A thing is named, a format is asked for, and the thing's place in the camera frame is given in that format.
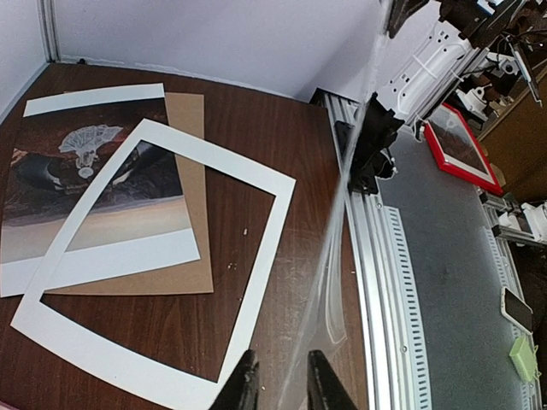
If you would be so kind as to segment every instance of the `white mat board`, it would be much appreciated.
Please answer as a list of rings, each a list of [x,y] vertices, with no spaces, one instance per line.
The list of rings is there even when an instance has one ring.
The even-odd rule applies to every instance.
[[[112,175],[141,140],[200,162],[275,196],[218,383],[148,359],[74,323],[40,302],[79,225]],[[143,120],[112,155],[68,216],[42,259],[11,325],[64,360],[121,389],[171,408],[206,410],[249,347],[274,263],[295,180],[227,149]]]

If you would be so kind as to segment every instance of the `brown cardboard sheet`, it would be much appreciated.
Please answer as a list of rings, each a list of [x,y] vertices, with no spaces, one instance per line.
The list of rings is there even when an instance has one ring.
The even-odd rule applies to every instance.
[[[165,99],[169,125],[198,138],[204,138],[203,96],[166,93]],[[209,252],[209,225],[207,221],[205,167],[184,157],[177,156],[176,160],[201,259],[154,271],[99,280],[89,284],[68,286],[66,288],[51,290],[47,293],[61,295],[135,296],[182,295],[210,293],[213,291]]]

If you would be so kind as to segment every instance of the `white wall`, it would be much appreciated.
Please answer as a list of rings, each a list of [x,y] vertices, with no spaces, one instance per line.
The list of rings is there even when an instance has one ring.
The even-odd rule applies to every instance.
[[[361,68],[378,2],[56,0],[56,17],[64,60],[197,73],[305,100]],[[330,67],[351,39],[358,52]]]
[[[0,0],[0,122],[44,64],[36,1]]]

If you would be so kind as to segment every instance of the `gray felt surface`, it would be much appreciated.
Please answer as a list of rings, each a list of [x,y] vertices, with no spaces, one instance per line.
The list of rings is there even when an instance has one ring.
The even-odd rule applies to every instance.
[[[380,183],[401,212],[426,336],[434,409],[521,408],[510,323],[473,185],[440,171],[427,142],[400,132],[399,174]]]

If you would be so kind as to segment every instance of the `wooden table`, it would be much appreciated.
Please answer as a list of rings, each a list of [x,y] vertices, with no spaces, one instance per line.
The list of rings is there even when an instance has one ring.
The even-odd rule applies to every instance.
[[[176,75],[51,64],[0,126],[3,184],[0,199],[3,203],[12,144],[27,99],[64,91],[156,82],[162,82],[166,91],[205,95],[207,140],[297,181],[251,344],[261,362],[260,408],[275,408],[306,306],[338,178],[325,109]],[[43,302],[122,346],[215,380],[272,198],[212,170],[207,170],[206,178],[214,294],[44,296]],[[364,409],[361,321],[347,234],[343,249],[348,341],[332,358],[332,363],[357,406]],[[0,300],[0,401],[21,410],[159,408],[90,376],[12,329],[9,322],[19,300],[19,297]]]

